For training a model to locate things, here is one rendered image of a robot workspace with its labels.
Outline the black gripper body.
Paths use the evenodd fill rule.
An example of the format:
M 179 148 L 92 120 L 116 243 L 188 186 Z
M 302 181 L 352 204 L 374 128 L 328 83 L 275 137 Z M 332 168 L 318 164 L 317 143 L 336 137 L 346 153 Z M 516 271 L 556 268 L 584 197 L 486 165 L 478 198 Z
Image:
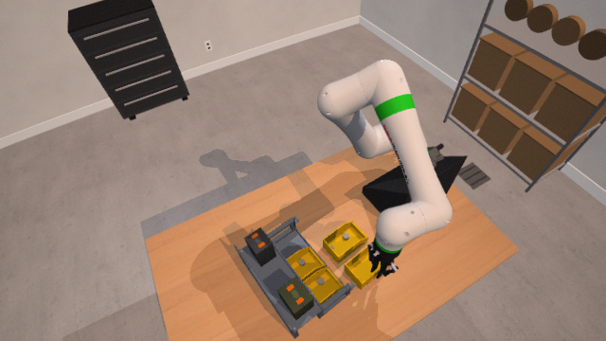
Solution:
M 383 263 L 384 263 L 384 265 L 391 266 L 391 265 L 392 265 L 392 264 L 391 264 L 391 262 L 393 261 L 393 263 L 394 263 L 394 260 L 384 260 L 384 259 L 380 258 L 378 255 L 377 255 L 375 258 L 376 258 L 378 261 L 383 262 Z M 385 263 L 385 262 L 388 262 L 388 263 Z

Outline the yellow open-front bin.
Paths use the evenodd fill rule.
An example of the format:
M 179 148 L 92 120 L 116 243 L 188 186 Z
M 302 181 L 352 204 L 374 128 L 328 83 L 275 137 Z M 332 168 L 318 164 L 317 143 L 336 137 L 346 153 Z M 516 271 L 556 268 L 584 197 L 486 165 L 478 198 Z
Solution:
M 370 272 L 372 264 L 368 259 L 368 248 L 366 247 L 345 263 L 344 271 L 361 290 L 372 279 L 377 277 L 380 267 L 381 263 L 379 262 L 377 270 L 374 271 L 375 273 L 373 272 L 373 274 Z
M 300 259 L 305 260 L 305 265 L 299 265 L 298 261 Z M 292 256 L 290 256 L 287 259 L 287 262 L 291 264 L 296 273 L 301 277 L 302 281 L 309 278 L 318 270 L 325 268 L 323 261 L 319 259 L 319 257 L 314 253 L 314 251 L 310 247 L 300 249 Z
M 325 283 L 323 285 L 319 285 L 317 283 L 318 278 L 323 278 Z M 331 272 L 328 267 L 318 270 L 303 282 L 306 284 L 306 286 L 312 289 L 313 295 L 321 305 L 343 287 L 340 280 Z
M 344 233 L 349 234 L 348 240 L 343 239 Z M 323 247 L 339 264 L 365 242 L 367 242 L 367 235 L 352 221 L 342 224 L 324 238 Z M 333 250 L 336 253 L 330 245 L 333 245 Z

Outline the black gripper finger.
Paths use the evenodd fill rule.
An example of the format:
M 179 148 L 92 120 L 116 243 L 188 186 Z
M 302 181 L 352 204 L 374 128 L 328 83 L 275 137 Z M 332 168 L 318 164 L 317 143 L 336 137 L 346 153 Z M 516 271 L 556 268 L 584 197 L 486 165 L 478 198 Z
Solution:
M 388 270 L 386 270 L 387 265 L 384 265 L 384 263 L 382 263 L 382 262 L 381 262 L 380 271 L 378 272 L 378 275 L 377 275 L 377 277 L 376 277 L 376 278 L 378 279 L 378 278 L 379 278 L 381 275 L 383 275 L 383 276 L 385 276 L 385 277 L 386 277 L 386 276 L 387 276 L 387 275 L 389 275 L 390 273 L 395 273 L 395 272 L 396 272 L 396 271 L 399 269 L 399 267 L 398 267 L 398 266 L 395 266 L 393 262 L 392 262 L 391 264 L 392 264 L 392 265 L 390 266 L 390 269 L 388 269 L 388 270 L 389 270 L 389 271 L 388 271 Z
M 377 269 L 377 267 L 379 265 L 379 261 L 373 256 L 373 242 L 371 244 L 369 244 L 367 247 L 368 247 L 369 261 L 371 261 L 371 264 L 372 264 L 372 268 L 371 268 L 370 272 L 373 273 Z M 372 270 L 373 270 L 373 272 L 372 272 Z

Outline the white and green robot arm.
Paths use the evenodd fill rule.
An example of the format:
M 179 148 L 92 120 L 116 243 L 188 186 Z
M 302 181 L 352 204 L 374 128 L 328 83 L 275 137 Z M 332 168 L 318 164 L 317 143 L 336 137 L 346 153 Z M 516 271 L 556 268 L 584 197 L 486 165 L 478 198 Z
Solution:
M 359 110 L 371 104 L 381 122 L 373 126 L 376 133 Z M 371 159 L 394 151 L 401 165 L 411 202 L 388 208 L 378 216 L 374 257 L 393 260 L 403 243 L 449 224 L 453 209 L 434 169 L 435 161 L 444 159 L 439 151 L 444 145 L 428 147 L 397 63 L 380 60 L 327 84 L 318 95 L 317 106 L 344 132 L 359 156 Z

